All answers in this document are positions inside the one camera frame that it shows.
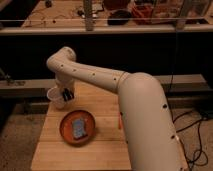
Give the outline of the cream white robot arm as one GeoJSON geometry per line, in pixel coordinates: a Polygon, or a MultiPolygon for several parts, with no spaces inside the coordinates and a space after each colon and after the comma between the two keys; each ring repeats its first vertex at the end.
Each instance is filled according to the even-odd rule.
{"type": "Polygon", "coordinates": [[[118,96],[132,171],[185,171],[169,105],[155,77],[78,63],[69,47],[50,56],[46,65],[62,90],[78,79],[118,96]]]}

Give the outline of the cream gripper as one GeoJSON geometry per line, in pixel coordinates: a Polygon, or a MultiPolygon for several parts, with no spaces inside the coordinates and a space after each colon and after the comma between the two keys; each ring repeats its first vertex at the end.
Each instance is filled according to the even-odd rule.
{"type": "Polygon", "coordinates": [[[62,94],[62,97],[64,100],[67,100],[67,97],[68,99],[73,99],[74,98],[74,93],[71,91],[74,89],[74,83],[75,83],[75,80],[73,77],[68,77],[66,75],[59,75],[57,74],[55,76],[55,82],[56,82],[56,85],[59,89],[63,90],[61,92],[62,94]]]}

